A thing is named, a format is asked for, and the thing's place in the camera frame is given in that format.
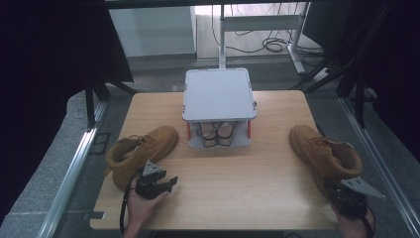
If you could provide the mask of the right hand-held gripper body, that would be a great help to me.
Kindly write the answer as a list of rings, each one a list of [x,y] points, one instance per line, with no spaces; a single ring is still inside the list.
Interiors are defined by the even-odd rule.
[[[379,199],[386,196],[360,177],[327,180],[326,189],[332,204],[341,215],[349,218],[365,216],[368,211],[368,195]]]

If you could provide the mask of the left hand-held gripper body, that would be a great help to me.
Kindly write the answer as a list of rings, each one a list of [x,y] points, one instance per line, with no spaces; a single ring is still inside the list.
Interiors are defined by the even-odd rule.
[[[142,168],[141,176],[137,180],[136,194],[147,200],[157,198],[161,194],[158,187],[160,185],[166,185],[165,183],[158,183],[158,181],[165,176],[166,171],[155,163],[147,161]]]

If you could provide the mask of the tan suede boot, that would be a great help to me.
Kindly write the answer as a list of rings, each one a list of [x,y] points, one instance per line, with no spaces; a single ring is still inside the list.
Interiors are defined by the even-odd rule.
[[[171,126],[160,126],[149,134],[132,135],[117,141],[107,152],[108,169],[117,188],[124,191],[132,175],[147,161],[156,163],[168,156],[178,142],[178,133]]]
[[[362,161],[351,144],[323,137],[308,125],[294,126],[289,132],[289,142],[325,197],[328,196],[327,180],[352,179],[362,173]]]

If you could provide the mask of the black sandal with silver strap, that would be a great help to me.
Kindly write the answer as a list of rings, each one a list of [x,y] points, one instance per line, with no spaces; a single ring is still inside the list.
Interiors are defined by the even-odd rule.
[[[222,122],[218,126],[217,136],[219,145],[229,147],[232,144],[235,126],[235,122]]]
[[[213,123],[202,122],[200,124],[199,135],[205,148],[214,147],[217,145],[217,129]]]

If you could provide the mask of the grey shoe rack orange legs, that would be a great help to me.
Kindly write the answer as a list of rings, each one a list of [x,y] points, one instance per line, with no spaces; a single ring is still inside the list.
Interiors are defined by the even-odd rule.
[[[187,123],[188,146],[204,149],[200,133],[202,122],[218,130],[222,122],[235,122],[232,144],[227,148],[251,144],[251,122],[257,117],[249,73],[245,68],[192,69],[186,73],[182,119]]]

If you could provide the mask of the person's left hand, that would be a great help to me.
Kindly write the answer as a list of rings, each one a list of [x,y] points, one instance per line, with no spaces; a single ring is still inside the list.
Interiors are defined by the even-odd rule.
[[[155,208],[166,199],[168,192],[160,194],[157,198],[146,200],[136,194],[134,191],[129,193],[128,214],[129,224],[141,226],[142,228],[153,215]]]

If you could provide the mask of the person's right hand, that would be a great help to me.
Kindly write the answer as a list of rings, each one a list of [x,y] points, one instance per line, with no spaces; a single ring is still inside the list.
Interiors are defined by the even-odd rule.
[[[338,229],[342,238],[368,238],[368,231],[360,219],[352,220],[341,215],[334,205],[331,208],[337,216]]]

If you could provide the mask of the black tripod stand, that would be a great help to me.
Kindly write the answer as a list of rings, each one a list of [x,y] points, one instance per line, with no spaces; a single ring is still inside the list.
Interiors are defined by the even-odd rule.
[[[336,93],[356,95],[355,115],[364,122],[368,49],[385,20],[392,0],[317,0],[311,3],[305,32],[325,48],[322,60],[295,84],[295,89],[315,91],[339,79]],[[319,81],[313,77],[324,67],[329,74]]]
[[[93,94],[96,94],[100,102],[107,102],[110,99],[111,94],[106,86],[106,83],[111,83],[112,85],[131,95],[135,95],[137,93],[137,90],[135,90],[134,88],[126,85],[120,80],[111,78],[109,76],[105,76],[104,80],[93,79],[92,77],[88,78],[85,83],[85,100],[88,131],[92,130],[95,124],[98,122],[98,119],[95,117]]]

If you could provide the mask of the white power strip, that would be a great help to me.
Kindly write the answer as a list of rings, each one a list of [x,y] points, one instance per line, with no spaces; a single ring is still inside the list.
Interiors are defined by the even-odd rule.
[[[323,79],[324,77],[326,77],[328,74],[329,74],[329,69],[327,67],[324,67],[313,77],[313,79],[315,81],[319,81]]]

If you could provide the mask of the dark curtain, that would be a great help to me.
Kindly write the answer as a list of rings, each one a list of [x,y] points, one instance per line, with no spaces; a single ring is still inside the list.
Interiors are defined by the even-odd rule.
[[[40,164],[68,99],[130,79],[105,0],[0,0],[0,220]]]
[[[374,110],[420,160],[420,0],[353,0],[348,30],[385,1],[391,6],[367,47],[362,71],[376,93]]]

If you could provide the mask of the aluminium rail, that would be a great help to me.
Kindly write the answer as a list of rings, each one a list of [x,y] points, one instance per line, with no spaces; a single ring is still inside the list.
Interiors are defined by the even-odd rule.
[[[36,238],[53,238],[87,158],[93,139],[97,134],[98,123],[102,119],[107,106],[107,102],[99,102],[94,109],[93,125],[85,130]]]
[[[394,176],[391,174],[382,155],[372,141],[368,131],[364,129],[357,121],[356,117],[354,116],[354,109],[351,105],[351,102],[346,98],[338,98],[338,100],[354,130],[356,131],[356,134],[360,138],[360,141],[365,147],[368,157],[370,158],[373,166],[375,167],[375,170],[377,171],[380,179],[386,187],[390,198],[400,212],[408,230],[410,231],[413,238],[420,238],[420,216],[415,211],[414,206],[400,188]]]

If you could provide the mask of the white desk frame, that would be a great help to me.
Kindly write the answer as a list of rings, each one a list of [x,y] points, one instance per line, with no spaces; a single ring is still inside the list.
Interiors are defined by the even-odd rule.
[[[292,59],[298,74],[306,73],[302,61],[297,52],[297,44],[300,39],[306,13],[310,6],[309,2],[304,4],[303,10],[299,15],[266,15],[266,16],[241,16],[226,17],[224,6],[221,6],[220,16],[220,47],[219,47],[219,67],[226,67],[226,46],[225,33],[235,31],[270,31],[270,30],[293,30],[292,42],[287,46],[288,53]]]

